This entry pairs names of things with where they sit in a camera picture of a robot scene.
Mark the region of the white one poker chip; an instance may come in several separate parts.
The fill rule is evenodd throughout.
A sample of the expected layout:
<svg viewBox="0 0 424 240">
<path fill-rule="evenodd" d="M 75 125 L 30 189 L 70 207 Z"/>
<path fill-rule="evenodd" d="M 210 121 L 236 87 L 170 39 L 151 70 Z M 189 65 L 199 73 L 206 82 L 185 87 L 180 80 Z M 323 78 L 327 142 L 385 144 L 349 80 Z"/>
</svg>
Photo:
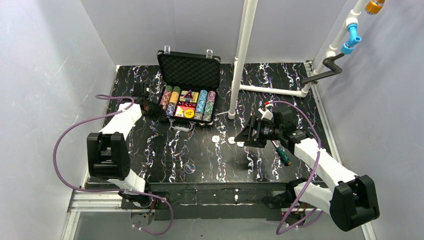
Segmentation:
<svg viewBox="0 0 424 240">
<path fill-rule="evenodd" d="M 231 136 L 231 137 L 229 137 L 228 138 L 228 143 L 230 144 L 230 145 L 234 145 L 236 142 L 235 142 L 235 137 L 233 137 L 233 136 Z"/>
<path fill-rule="evenodd" d="M 218 135 L 213 135 L 211 141 L 213 143 L 218 143 L 220 141 L 220 137 Z"/>
<path fill-rule="evenodd" d="M 244 147 L 244 142 L 243 141 L 237 142 L 236 145 L 238 147 L 242 148 L 242 147 Z"/>
</svg>

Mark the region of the red playing card deck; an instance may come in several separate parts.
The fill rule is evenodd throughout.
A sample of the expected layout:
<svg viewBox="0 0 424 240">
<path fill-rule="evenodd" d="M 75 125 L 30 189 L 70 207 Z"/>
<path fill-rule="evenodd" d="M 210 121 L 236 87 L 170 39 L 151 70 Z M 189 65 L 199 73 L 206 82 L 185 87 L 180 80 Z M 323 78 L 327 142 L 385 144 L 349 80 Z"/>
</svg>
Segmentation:
<svg viewBox="0 0 424 240">
<path fill-rule="evenodd" d="M 187 110 L 187 109 L 193 109 L 194 112 L 195 112 L 195 108 L 194 107 L 176 106 L 174 117 L 186 119 L 184 117 L 184 111 Z"/>
</svg>

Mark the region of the triangular all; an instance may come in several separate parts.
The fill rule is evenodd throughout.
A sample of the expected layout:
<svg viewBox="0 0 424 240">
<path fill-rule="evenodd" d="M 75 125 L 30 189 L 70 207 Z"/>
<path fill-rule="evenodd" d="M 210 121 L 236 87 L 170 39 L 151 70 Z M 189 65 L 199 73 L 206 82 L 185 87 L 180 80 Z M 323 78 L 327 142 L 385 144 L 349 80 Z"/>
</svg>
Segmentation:
<svg viewBox="0 0 424 240">
<path fill-rule="evenodd" d="M 180 95 L 180 99 L 182 101 L 191 102 L 194 100 L 193 91 L 192 90 L 183 90 Z"/>
</svg>

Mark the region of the yellow big blind button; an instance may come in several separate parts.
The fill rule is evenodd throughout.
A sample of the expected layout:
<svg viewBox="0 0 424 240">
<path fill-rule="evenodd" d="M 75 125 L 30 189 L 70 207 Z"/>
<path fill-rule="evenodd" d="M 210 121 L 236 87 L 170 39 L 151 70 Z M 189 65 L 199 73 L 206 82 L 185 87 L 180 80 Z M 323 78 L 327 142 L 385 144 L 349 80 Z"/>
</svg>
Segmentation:
<svg viewBox="0 0 424 240">
<path fill-rule="evenodd" d="M 183 115 L 187 119 L 192 119 L 194 117 L 194 115 L 195 115 L 195 111 L 193 109 L 186 109 L 183 112 Z"/>
</svg>

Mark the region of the clear dealer button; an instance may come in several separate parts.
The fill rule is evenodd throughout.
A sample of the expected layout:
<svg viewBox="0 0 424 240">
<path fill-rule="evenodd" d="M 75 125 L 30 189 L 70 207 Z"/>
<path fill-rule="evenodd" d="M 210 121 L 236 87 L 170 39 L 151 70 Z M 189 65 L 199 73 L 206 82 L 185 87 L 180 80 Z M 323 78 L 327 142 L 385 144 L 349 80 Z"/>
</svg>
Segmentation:
<svg viewBox="0 0 424 240">
<path fill-rule="evenodd" d="M 193 174 L 195 171 L 196 171 L 196 166 L 195 166 L 195 164 L 194 164 L 193 162 L 187 162 L 187 163 L 184 165 L 184 172 L 185 172 L 186 174 L 191 175 L 191 174 Z"/>
</svg>

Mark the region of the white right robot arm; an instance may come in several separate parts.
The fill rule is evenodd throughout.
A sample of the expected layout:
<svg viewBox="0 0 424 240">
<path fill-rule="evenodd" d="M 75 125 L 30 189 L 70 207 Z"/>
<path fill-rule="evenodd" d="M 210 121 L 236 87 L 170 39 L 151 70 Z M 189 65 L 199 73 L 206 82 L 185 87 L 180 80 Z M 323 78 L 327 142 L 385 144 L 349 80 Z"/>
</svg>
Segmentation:
<svg viewBox="0 0 424 240">
<path fill-rule="evenodd" d="M 246 127 L 235 137 L 246 147 L 264 148 L 269 141 L 279 141 L 292 155 L 311 167 L 325 183 L 313 184 L 306 178 L 292 180 L 285 192 L 272 198 L 277 203 L 310 204 L 330 215 L 335 225 L 348 232 L 380 217 L 375 182 L 368 175 L 359 176 L 342 166 L 319 146 L 316 138 L 296 128 L 293 113 L 260 110 L 251 116 Z"/>
</svg>

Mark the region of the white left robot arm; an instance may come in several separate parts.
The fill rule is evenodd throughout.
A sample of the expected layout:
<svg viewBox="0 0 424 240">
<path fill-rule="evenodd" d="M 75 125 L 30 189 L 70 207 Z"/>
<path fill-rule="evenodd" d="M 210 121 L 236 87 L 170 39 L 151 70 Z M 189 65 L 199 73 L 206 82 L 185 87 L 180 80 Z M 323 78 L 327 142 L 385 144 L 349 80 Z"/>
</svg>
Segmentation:
<svg viewBox="0 0 424 240">
<path fill-rule="evenodd" d="M 106 180 L 124 191 L 145 191 L 146 180 L 131 169 L 126 139 L 141 118 L 152 122 L 162 118 L 162 106 L 149 100 L 149 96 L 150 86 L 136 83 L 130 96 L 120 99 L 119 113 L 99 132 L 87 136 L 88 172 L 91 177 Z"/>
</svg>

